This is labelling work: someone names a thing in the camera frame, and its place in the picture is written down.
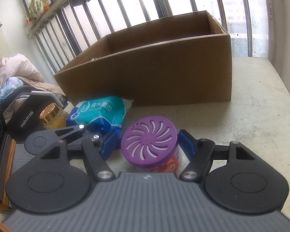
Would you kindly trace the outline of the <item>blue wet wipes pack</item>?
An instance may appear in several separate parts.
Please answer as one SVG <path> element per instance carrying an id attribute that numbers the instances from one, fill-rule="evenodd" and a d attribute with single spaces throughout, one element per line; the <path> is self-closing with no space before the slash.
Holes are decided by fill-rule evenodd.
<path id="1" fill-rule="evenodd" d="M 88 130 L 101 134 L 114 130 L 117 140 L 121 140 L 122 123 L 132 102 L 117 96 L 79 102 L 69 113 L 66 125 L 84 125 Z"/>

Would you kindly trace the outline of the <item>purple lid air freshener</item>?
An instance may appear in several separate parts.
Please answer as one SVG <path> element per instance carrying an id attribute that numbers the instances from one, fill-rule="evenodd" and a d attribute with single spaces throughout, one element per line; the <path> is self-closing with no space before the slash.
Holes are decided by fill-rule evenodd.
<path id="1" fill-rule="evenodd" d="M 182 162 L 177 128 L 165 117 L 149 116 L 132 123 L 121 139 L 121 153 L 146 172 L 177 172 Z"/>

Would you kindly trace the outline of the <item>yellow perfume bottle gold cap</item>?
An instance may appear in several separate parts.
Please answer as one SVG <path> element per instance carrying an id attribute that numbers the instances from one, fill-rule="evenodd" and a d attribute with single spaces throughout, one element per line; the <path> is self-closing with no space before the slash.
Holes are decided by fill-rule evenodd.
<path id="1" fill-rule="evenodd" d="M 40 113 L 40 120 L 42 120 L 45 129 L 65 127 L 67 117 L 68 114 L 57 106 L 56 103 L 50 103 Z"/>

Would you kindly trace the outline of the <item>pink bedding pile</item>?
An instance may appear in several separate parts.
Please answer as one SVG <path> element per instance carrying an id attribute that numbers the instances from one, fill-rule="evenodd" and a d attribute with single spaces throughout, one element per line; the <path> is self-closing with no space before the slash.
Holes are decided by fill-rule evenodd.
<path id="1" fill-rule="evenodd" d="M 17 88 L 30 85 L 34 90 L 64 94 L 59 86 L 45 82 L 42 74 L 22 54 L 0 58 L 0 106 Z"/>

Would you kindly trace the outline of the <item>brown cardboard box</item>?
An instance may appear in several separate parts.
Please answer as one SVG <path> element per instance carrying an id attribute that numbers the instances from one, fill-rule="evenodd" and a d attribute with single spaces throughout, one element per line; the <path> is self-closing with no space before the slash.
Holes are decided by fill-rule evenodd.
<path id="1" fill-rule="evenodd" d="M 134 106 L 226 102 L 230 35 L 207 11 L 152 20 L 102 37 L 54 77 L 73 104 L 111 95 Z"/>

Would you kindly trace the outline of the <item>plants on window shelf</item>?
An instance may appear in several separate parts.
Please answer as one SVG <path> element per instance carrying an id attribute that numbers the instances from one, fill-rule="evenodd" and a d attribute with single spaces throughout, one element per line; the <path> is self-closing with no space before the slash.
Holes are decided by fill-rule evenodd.
<path id="1" fill-rule="evenodd" d="M 31 0 L 26 12 L 26 24 L 37 21 L 50 7 L 50 0 Z"/>

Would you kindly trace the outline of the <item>metal window bars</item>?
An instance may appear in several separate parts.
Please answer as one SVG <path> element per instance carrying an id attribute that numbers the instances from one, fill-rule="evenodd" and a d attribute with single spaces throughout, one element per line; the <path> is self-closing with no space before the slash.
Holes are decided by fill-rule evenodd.
<path id="1" fill-rule="evenodd" d="M 22 0 L 28 12 L 31 0 Z M 102 37 L 173 15 L 206 10 L 231 37 L 234 56 L 253 55 L 249 0 L 50 0 L 47 12 L 28 25 L 28 37 L 52 73 Z"/>

